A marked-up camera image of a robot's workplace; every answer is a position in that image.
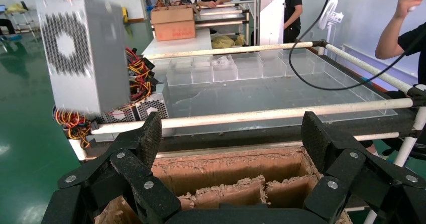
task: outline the corrugated cardboard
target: corrugated cardboard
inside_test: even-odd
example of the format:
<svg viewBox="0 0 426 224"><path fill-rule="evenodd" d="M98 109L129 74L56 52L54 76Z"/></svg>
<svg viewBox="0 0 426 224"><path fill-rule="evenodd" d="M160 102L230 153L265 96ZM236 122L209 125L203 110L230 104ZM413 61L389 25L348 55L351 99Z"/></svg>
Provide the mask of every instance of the corrugated cardboard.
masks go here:
<svg viewBox="0 0 426 224"><path fill-rule="evenodd" d="M195 38L193 5L160 7L151 12L157 41Z"/></svg>
<svg viewBox="0 0 426 224"><path fill-rule="evenodd" d="M151 170L179 196L182 210L221 203L302 208L321 178L300 147L157 158ZM345 212L337 223L352 224Z"/></svg>

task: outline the yellow bag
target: yellow bag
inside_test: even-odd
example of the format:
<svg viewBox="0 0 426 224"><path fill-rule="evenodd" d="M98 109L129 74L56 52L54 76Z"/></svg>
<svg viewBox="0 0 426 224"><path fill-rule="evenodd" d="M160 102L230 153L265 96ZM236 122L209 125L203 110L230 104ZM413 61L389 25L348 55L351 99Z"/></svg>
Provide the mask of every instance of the yellow bag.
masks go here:
<svg viewBox="0 0 426 224"><path fill-rule="evenodd" d="M26 11L27 10L24 9L20 3L16 3L16 4L8 6L8 10L6 11L6 14L14 13L14 12L26 12Z"/></svg>
<svg viewBox="0 0 426 224"><path fill-rule="evenodd" d="M211 46L213 47L213 49L231 48L235 46L235 42L228 36L221 36L213 38Z"/></svg>
<svg viewBox="0 0 426 224"><path fill-rule="evenodd" d="M243 46L244 45L244 35L239 35L235 40L235 45Z"/></svg>

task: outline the white pipe frame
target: white pipe frame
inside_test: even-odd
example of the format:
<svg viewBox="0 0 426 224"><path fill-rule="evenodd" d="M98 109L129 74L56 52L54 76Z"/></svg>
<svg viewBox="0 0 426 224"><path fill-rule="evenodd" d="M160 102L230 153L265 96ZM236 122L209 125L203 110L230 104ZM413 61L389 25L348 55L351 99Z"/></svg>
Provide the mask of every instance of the white pipe frame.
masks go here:
<svg viewBox="0 0 426 224"><path fill-rule="evenodd" d="M268 51L268 50L282 50L291 49L294 46L293 43L289 44L278 44L278 45L267 45L267 46L252 46L242 48L228 48L228 49L213 49L213 50L201 50L201 51L188 51L179 53L166 53L166 54L154 54L145 55L144 57L150 60L163 59L163 58L179 58L179 57L194 57L204 55L222 55L222 54L233 54L233 53L244 53L244 52L256 52L256 51ZM296 48L308 48L313 47L313 42L301 42L296 44ZM380 72L379 69L369 65L368 63L351 56L350 54L334 47L331 44L326 44L325 48L343 57L344 59L354 63L355 65L363 68L371 74L377 74ZM379 76L380 79L386 81L392 86L399 90L407 93L412 86L401 80L390 76L387 73ZM261 120L274 120L274 119L286 119L294 117L302 117L305 111L313 111L315 114L330 115L340 113L354 113L360 111L370 110L383 110L383 109L396 109L396 108L409 108L413 107L413 100L411 98L404 99L390 99L380 100L372 102L359 102L359 103L346 103L346 104L333 104L325 106L311 106L311 107L298 107L288 109L276 109L276 110L264 110L254 111L247 113L235 113L235 114L222 114L222 115L211 115L211 116L198 116L198 117L187 117L187 118L174 118L162 120L162 126L164 129L167 128L182 128L182 127L193 127L193 126L205 126L214 124L227 124L227 123L239 123L249 121L261 121ZM422 130L426 122L426 107L421 107L414 123L414 130ZM134 130L140 128L144 121L130 122L130 123L116 123L116 124L104 124L99 125L99 129L92 130L91 134L104 134L104 133L121 133L125 131ZM398 133L383 134L383 136L375 135L377 139L384 138L397 138ZM367 140L370 137L359 138L359 140ZM405 138L404 144L401 147L401 151L398 154L395 163L402 166L411 152L416 138L407 137Z"/></svg>

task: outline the white table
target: white table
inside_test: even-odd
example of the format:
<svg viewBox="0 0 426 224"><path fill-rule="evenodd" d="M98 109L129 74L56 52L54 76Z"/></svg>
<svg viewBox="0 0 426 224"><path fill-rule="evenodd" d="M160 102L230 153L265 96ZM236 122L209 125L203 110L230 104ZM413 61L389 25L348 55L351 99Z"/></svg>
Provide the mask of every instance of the white table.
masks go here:
<svg viewBox="0 0 426 224"><path fill-rule="evenodd" d="M211 38L209 28L197 29L196 38L191 39L159 42L157 41L157 38L154 38L142 54L149 59L149 55L153 54L198 50L211 50Z"/></svg>

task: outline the clear acrylic container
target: clear acrylic container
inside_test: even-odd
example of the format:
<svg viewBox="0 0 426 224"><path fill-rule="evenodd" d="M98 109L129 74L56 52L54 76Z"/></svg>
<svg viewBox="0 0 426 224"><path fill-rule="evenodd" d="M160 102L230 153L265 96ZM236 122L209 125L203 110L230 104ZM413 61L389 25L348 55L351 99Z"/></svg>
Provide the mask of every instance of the clear acrylic container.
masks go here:
<svg viewBox="0 0 426 224"><path fill-rule="evenodd" d="M192 83L213 82L213 67L194 67L192 69Z"/></svg>
<svg viewBox="0 0 426 224"><path fill-rule="evenodd" d="M257 52L232 54L232 59L259 57Z"/></svg>
<svg viewBox="0 0 426 224"><path fill-rule="evenodd" d="M169 86L192 84L193 58L172 60L167 71Z"/></svg>
<svg viewBox="0 0 426 224"><path fill-rule="evenodd" d="M313 73L323 73L325 70L326 63L324 60L322 60L317 55L313 54L311 51L306 51L306 57L308 61L311 61L313 63Z"/></svg>
<svg viewBox="0 0 426 224"><path fill-rule="evenodd" d="M314 63L309 60L307 57L306 50L303 53L297 53L299 51L294 51L291 54L291 63L296 69L297 73L300 75L312 74L314 69ZM287 66L286 76L295 76L293 69L291 69L290 63L288 61L287 52L283 52L283 62Z"/></svg>
<svg viewBox="0 0 426 224"><path fill-rule="evenodd" d="M287 73L287 66L280 58L263 60L263 78L282 77Z"/></svg>
<svg viewBox="0 0 426 224"><path fill-rule="evenodd" d="M213 66L213 75L215 82L235 81L237 80L237 67L235 64Z"/></svg>
<svg viewBox="0 0 426 224"><path fill-rule="evenodd" d="M238 80L263 77L263 66L260 57L234 59L238 70Z"/></svg>

